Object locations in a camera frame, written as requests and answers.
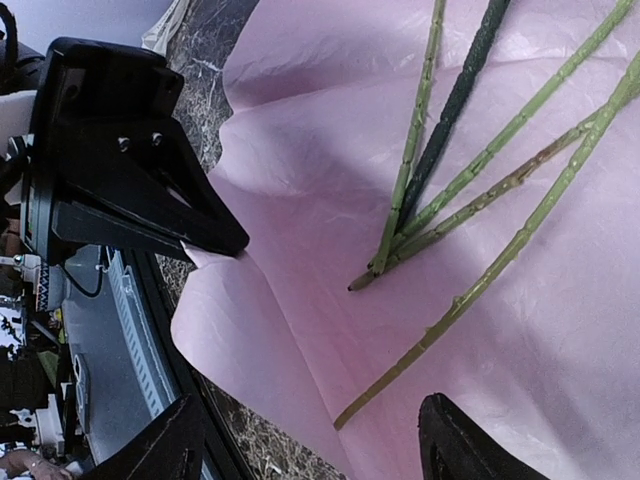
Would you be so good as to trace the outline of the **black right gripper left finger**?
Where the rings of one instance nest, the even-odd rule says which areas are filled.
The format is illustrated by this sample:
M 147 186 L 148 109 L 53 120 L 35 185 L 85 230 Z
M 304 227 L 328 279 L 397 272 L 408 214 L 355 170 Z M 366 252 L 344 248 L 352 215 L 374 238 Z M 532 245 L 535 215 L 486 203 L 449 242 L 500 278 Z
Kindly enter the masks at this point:
M 85 480 L 198 479 L 205 431 L 201 408 L 183 395 L 126 446 L 82 475 Z

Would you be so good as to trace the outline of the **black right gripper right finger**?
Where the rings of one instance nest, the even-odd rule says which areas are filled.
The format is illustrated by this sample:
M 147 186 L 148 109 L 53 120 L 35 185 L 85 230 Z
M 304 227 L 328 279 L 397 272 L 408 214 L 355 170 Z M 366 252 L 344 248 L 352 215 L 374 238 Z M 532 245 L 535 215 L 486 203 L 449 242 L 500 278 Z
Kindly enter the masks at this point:
M 443 393 L 431 394 L 422 401 L 418 438 L 425 479 L 544 477 L 505 450 Z

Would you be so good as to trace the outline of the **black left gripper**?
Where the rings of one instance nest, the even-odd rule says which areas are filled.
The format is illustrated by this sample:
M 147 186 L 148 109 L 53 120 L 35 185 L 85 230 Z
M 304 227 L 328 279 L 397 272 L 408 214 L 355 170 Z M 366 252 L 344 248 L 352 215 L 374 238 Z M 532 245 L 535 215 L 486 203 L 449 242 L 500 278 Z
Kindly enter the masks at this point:
M 184 86 L 142 48 L 60 37 L 29 128 L 24 241 L 49 263 L 86 245 L 187 260 L 236 257 L 249 235 L 211 186 L 172 115 Z

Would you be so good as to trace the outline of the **purple and pink wrapping paper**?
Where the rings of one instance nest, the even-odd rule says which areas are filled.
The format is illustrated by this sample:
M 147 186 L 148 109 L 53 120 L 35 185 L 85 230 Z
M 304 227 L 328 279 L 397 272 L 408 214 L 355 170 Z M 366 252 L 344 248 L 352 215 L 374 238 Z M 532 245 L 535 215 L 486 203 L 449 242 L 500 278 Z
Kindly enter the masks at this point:
M 484 273 L 572 155 L 358 292 L 390 209 L 429 1 L 261 1 L 223 74 L 209 179 L 250 235 L 192 250 L 173 341 L 215 385 L 353 479 L 416 479 L 451 398 L 552 479 L 639 475 L 639 105 L 621 109 L 489 288 L 339 431 L 333 423 Z

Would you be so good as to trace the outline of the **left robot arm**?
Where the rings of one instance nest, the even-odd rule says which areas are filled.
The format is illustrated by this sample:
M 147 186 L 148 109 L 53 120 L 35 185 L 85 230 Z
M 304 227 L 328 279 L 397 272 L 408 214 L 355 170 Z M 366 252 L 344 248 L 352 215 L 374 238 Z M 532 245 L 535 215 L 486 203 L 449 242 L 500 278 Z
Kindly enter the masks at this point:
M 184 85 L 142 48 L 60 37 L 45 54 L 1 12 L 1 219 L 58 265 L 100 245 L 235 257 L 249 237 L 174 117 Z

